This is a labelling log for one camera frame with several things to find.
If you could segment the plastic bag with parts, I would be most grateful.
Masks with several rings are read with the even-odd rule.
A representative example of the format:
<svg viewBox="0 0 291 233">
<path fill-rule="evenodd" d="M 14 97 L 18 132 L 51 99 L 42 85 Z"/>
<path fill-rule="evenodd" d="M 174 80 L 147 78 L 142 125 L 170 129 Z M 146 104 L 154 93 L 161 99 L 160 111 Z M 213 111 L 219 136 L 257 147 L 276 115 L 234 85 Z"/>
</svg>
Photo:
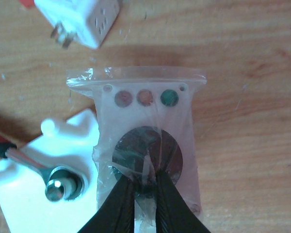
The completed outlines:
<svg viewBox="0 0 291 233">
<path fill-rule="evenodd" d="M 187 67 L 67 73 L 69 88 L 92 98 L 96 107 L 99 139 L 92 158 L 98 170 L 97 211 L 124 175 L 135 187 L 134 233 L 157 233 L 156 176 L 162 170 L 199 219 L 192 100 L 206 82 L 203 72 Z"/>
</svg>

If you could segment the red handled ratchet wrench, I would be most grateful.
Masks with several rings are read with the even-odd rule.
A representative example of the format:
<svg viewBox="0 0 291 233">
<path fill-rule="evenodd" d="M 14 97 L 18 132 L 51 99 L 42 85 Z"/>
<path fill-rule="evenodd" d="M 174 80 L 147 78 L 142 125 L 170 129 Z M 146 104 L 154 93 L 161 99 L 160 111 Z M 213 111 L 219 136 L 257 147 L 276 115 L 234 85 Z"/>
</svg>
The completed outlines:
<svg viewBox="0 0 291 233">
<path fill-rule="evenodd" d="M 37 173 L 45 184 L 45 196 L 51 202 L 74 200 L 86 190 L 86 176 L 68 165 L 48 165 L 22 152 L 0 135 L 0 158 L 10 159 Z"/>
</svg>

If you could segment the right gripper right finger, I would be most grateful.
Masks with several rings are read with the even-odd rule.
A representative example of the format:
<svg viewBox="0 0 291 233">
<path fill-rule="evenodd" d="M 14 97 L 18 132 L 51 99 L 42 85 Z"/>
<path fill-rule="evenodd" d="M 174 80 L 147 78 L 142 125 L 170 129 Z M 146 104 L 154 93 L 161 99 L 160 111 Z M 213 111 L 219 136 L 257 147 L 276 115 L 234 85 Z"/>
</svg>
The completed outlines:
<svg viewBox="0 0 291 233">
<path fill-rule="evenodd" d="M 156 232 L 208 233 L 207 227 L 192 213 L 169 175 L 160 170 L 156 180 Z"/>
</svg>

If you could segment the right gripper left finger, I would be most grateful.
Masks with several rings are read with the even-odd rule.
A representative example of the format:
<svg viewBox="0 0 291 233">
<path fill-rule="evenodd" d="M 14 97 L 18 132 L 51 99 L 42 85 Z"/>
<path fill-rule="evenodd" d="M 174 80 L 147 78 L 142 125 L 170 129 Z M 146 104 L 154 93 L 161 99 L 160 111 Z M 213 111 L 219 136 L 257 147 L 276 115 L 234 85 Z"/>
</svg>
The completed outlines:
<svg viewBox="0 0 291 233">
<path fill-rule="evenodd" d="M 97 213 L 79 230 L 80 233 L 133 233 L 134 183 L 121 176 Z"/>
</svg>

